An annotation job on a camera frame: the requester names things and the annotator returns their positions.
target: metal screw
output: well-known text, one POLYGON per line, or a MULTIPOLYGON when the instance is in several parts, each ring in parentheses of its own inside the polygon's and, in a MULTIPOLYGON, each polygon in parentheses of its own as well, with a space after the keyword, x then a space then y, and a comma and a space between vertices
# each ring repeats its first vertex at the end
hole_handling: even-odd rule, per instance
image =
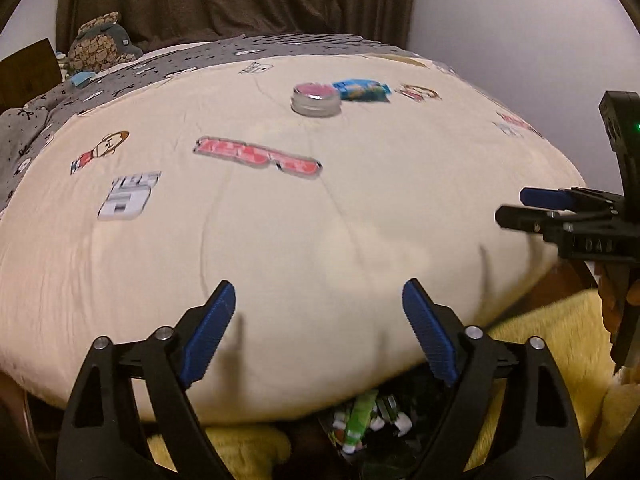
POLYGON ((529 344, 536 350, 542 350, 546 346, 545 341, 540 337, 532 337, 529 339, 529 344))
POLYGON ((465 334, 471 339, 480 339, 484 335, 484 332, 479 326, 472 325, 465 328, 465 334))
POLYGON ((105 335, 101 335, 99 338, 97 338, 94 341, 94 348, 96 350, 103 350, 103 349, 107 348, 107 346, 109 346, 110 343, 111 343, 111 339, 109 339, 105 335))
POLYGON ((165 341, 169 339, 173 334, 174 334, 173 328, 171 328, 170 326, 161 326, 158 330, 156 330, 156 333, 154 335, 156 336, 156 339, 159 339, 160 341, 165 341))

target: bed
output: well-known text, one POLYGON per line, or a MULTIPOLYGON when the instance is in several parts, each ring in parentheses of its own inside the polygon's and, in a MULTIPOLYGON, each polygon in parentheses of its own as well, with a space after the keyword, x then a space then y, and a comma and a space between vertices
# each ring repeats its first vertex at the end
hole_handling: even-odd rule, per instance
POLYGON ((300 18, 250 36, 146 30, 127 18, 145 1, 61 0, 65 41, 122 3, 148 54, 0 118, 0 368, 23 388, 64 406, 95 337, 144 338, 227 279, 238 314, 190 390, 200 421, 297 418, 421 361, 399 303, 409 278, 486 325, 556 262, 494 211, 580 174, 452 69, 389 46, 406 41, 385 14, 396 0, 362 20, 390 28, 300 18), (296 84, 353 77, 388 84, 389 102, 290 109, 296 84))

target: blue plastic wrapper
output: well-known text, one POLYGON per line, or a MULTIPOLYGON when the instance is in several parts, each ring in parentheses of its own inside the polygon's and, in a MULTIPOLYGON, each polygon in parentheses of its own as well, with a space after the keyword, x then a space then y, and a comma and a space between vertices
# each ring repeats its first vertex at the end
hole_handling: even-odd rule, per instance
POLYGON ((388 102, 386 96, 391 94, 387 85, 371 79, 347 79, 334 83, 334 88, 340 92, 340 99, 343 101, 388 102))

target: wall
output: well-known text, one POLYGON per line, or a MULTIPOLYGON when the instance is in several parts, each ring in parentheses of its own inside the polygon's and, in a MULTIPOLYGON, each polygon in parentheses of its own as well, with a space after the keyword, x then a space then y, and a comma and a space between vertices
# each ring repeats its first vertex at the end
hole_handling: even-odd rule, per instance
POLYGON ((55 50, 58 0, 21 0, 0 33, 0 59, 49 38, 55 50))
POLYGON ((598 104, 640 92, 640 34, 618 0, 415 0, 409 48, 529 121, 588 186, 620 192, 598 104))

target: blue rubber pad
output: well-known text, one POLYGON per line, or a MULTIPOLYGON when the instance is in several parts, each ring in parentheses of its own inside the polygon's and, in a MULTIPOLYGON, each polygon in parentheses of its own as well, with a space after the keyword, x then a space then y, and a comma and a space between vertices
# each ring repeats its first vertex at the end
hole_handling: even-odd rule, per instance
POLYGON ((201 380, 215 354, 220 340, 225 333, 236 310, 236 290, 228 283, 211 305, 202 322, 184 346, 180 382, 189 388, 194 382, 201 380))
POLYGON ((458 380, 456 348, 438 321, 428 298, 408 281, 402 289, 402 308, 427 356, 433 375, 451 387, 458 380))
POLYGON ((520 192, 520 201, 529 207, 553 209, 555 211, 572 210, 574 199, 562 189, 538 189, 525 187, 520 192))

